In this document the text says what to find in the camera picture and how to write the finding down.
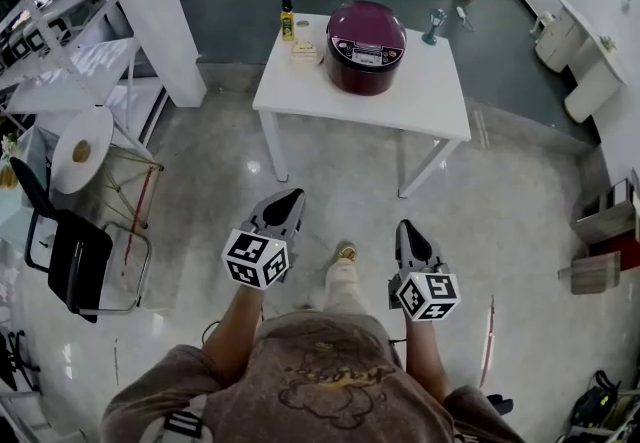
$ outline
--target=tiled floor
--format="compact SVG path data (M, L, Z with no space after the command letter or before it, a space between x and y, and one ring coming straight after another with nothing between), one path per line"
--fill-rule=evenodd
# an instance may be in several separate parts
M567 224L579 193L571 160L499 136L483 148L474 138L401 200L399 177L433 145L428 137L305 117L280 121L287 185L274 177L250 95L212 93L200 109L166 108L151 143L166 166L149 221L154 256L144 307L133 314L90 325L49 291L46 276L22 272L16 317L42 367L56 423L80 426L97 441L100 416L119 389L172 345L198 345L235 290L219 259L229 231L257 201L294 186L308 196L300 257L287 282L269 290L266 317L317 305L332 252L349 238L359 247L371 313L402 338L402 315L387 310L385 292L396 271L395 228L409 218L439 241L458 274L463 301L437 325L456 385L478 384L495 297L496 347L484 391L515 400L507 419L526 441L555 440L596 369L630 377L640 278L624 275L615 289L576 297L556 277L579 248Z
M279 25L281 0L181 0L201 62L264 64ZM351 0L293 0L303 13L330 14ZM429 12L449 15L439 33L451 41L465 96L556 128L587 143L598 141L591 120L576 125L562 102L569 93L533 52L533 18L518 0L477 0L462 27L455 8L469 0L374 0L393 8L411 29L428 30Z

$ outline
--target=brown t-shirt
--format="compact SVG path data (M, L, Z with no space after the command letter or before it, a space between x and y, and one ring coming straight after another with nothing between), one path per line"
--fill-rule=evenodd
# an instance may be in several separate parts
M262 324L242 379L224 387L216 364L180 345L108 406L103 443L138 443L156 418L208 395L216 443L443 442L458 431L522 442L475 388L436 402L402 367L380 323L299 312Z

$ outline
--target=white pillar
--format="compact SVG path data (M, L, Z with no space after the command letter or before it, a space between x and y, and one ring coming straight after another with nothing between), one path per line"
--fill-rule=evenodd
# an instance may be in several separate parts
M199 107L207 88L180 0L119 0L156 74L179 107Z

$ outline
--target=rice cooker lid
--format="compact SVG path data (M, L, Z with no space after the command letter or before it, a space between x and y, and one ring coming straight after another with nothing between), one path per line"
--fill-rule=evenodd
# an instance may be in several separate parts
M327 26L331 54L340 62L369 72L400 64L407 44L404 25L382 4L357 0L333 12Z

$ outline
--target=foot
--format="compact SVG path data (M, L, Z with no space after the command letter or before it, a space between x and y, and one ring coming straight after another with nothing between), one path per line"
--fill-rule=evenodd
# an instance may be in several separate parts
M356 246L352 242L342 242L338 247L338 258L346 258L347 260L351 260L352 262L356 261L356 256L358 253L356 251Z

